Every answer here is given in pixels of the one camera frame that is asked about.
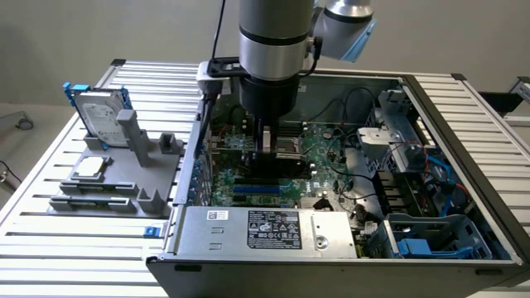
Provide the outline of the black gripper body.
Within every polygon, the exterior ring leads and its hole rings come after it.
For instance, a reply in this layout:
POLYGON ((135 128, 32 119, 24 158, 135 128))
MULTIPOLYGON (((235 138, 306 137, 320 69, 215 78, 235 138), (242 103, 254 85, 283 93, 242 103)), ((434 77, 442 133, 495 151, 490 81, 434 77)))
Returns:
POLYGON ((267 81, 254 76, 239 79, 240 105, 260 120, 272 125, 295 107, 300 77, 280 81, 267 81))

